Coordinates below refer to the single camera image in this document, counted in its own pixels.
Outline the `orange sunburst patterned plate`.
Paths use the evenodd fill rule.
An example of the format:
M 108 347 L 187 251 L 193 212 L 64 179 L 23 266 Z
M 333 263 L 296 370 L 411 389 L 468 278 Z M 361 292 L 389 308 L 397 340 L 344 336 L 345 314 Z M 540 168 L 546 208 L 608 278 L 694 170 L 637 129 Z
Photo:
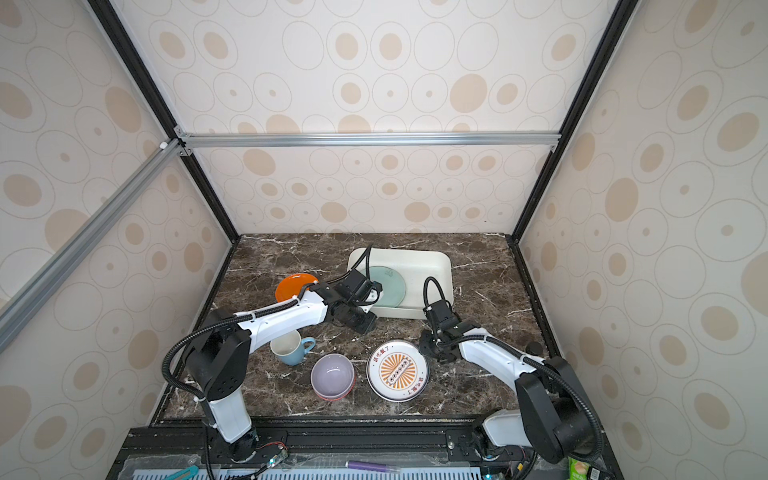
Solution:
M 368 383 L 380 398 L 394 403 L 419 396 L 429 380 L 429 365 L 418 348 L 392 340 L 375 348 L 366 365 Z

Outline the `light green floral plate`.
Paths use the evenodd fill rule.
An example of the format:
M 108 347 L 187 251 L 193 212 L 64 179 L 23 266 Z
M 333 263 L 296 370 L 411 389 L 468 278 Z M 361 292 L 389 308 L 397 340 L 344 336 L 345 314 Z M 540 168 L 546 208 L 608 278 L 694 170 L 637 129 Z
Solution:
M 404 278 L 394 269 L 386 266 L 370 268 L 371 280 L 382 286 L 382 292 L 375 303 L 376 307 L 396 308 L 401 305 L 406 295 Z

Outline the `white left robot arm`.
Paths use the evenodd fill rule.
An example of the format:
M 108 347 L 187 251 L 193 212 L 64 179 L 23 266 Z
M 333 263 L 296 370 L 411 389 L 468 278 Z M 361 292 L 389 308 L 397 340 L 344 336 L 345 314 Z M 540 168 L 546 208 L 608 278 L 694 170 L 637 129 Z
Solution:
M 379 283 L 360 295 L 314 283 L 300 296 L 216 319 L 183 337 L 166 353 L 161 373 L 169 385 L 202 405 L 208 424 L 223 441 L 237 444 L 252 431 L 242 393 L 249 356 L 294 330 L 326 321 L 365 334 L 376 321 L 370 308 L 381 297 Z

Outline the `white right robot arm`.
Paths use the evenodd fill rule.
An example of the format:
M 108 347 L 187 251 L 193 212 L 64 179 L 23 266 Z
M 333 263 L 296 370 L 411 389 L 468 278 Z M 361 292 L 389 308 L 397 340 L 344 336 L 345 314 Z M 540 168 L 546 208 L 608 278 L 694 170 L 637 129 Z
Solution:
M 605 449 L 602 424 L 570 365 L 527 354 L 482 328 L 423 330 L 420 354 L 450 363 L 473 363 L 510 387 L 518 407 L 498 410 L 479 421 L 476 449 L 495 456 L 505 447 L 530 448 L 556 464 L 566 457 L 592 463 Z

